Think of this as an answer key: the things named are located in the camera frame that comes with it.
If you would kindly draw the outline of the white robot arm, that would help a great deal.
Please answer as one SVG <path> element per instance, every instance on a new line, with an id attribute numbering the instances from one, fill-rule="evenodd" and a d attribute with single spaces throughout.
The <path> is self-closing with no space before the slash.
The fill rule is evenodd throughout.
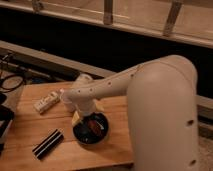
<path id="1" fill-rule="evenodd" d="M 92 99 L 127 97 L 134 171 L 199 171 L 196 86 L 192 62 L 169 55 L 72 87 L 65 96 L 84 113 Z"/>

